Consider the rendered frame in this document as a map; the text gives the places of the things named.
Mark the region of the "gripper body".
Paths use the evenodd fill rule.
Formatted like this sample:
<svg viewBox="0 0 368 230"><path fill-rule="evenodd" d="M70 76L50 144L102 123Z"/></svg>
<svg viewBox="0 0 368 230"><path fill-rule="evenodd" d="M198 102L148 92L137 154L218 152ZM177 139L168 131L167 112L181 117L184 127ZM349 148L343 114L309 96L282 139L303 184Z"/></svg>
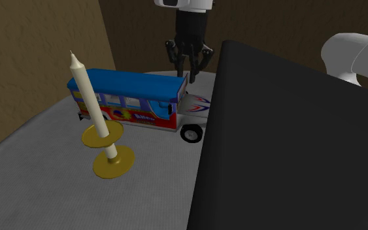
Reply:
<svg viewBox="0 0 368 230"><path fill-rule="evenodd" d="M200 52L205 43L205 31L207 27L207 12L188 12L176 10L175 43L184 44L184 51L190 51L190 45L194 52Z"/></svg>

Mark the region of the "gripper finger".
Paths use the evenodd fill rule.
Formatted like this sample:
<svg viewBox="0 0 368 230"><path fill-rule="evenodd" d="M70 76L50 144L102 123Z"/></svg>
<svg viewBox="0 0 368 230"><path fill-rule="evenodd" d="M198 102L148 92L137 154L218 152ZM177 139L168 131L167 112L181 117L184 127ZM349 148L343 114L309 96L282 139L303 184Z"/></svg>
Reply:
<svg viewBox="0 0 368 230"><path fill-rule="evenodd" d="M173 40L168 40L165 42L165 48L169 62L175 66L177 77L183 77L184 43L176 44Z"/></svg>
<svg viewBox="0 0 368 230"><path fill-rule="evenodd" d="M209 62L211 61L213 55L214 55L214 50L212 48L209 48L208 46L206 46L205 44L203 45L202 49L201 49L201 53L203 55L203 58L201 60L201 62L198 61L198 54L195 53L195 48L194 46L191 44L190 45L190 53L189 53L189 58L190 58L190 79L189 79L189 83L193 84L195 82L195 77L196 75L202 71L204 68L207 67L207 65L209 64Z"/></svg>

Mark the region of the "colourful toy bus, blue roof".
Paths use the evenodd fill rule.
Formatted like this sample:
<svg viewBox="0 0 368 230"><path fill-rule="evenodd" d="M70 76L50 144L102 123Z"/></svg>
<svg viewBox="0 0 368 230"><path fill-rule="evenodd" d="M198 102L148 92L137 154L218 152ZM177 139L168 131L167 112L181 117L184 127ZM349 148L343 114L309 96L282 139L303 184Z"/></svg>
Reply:
<svg viewBox="0 0 368 230"><path fill-rule="evenodd" d="M189 143L200 142L210 98L189 94L183 77L88 69L93 92L105 120L150 129L180 132Z"/></svg>

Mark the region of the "white candle in gold holder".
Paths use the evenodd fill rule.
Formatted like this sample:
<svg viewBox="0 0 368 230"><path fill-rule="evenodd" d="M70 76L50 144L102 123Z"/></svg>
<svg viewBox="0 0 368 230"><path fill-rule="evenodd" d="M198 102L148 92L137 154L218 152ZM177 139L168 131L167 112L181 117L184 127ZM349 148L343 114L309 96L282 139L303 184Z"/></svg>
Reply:
<svg viewBox="0 0 368 230"><path fill-rule="evenodd" d="M93 171L103 179L117 178L130 170L135 161L130 147L115 144L122 137L124 127L120 122L104 119L87 70L74 54L71 54L70 70L93 122L83 132L82 142L87 147L103 149L93 162Z"/></svg>

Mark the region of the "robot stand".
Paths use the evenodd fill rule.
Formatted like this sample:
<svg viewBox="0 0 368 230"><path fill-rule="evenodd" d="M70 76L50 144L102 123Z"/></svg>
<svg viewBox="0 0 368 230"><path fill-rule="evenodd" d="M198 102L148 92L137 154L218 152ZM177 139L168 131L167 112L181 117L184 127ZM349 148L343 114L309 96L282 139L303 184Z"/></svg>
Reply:
<svg viewBox="0 0 368 230"><path fill-rule="evenodd" d="M224 41L186 230L368 230L368 90Z"/></svg>

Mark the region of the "grey bed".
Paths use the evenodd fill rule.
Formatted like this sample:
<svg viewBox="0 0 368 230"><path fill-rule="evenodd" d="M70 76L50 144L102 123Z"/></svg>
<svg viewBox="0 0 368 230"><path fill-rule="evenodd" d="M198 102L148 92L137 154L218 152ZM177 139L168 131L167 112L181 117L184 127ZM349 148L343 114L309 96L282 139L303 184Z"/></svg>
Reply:
<svg viewBox="0 0 368 230"><path fill-rule="evenodd" d="M81 141L90 125L66 97L0 143L0 230L186 230L201 143L126 125L135 162L105 180Z"/></svg>

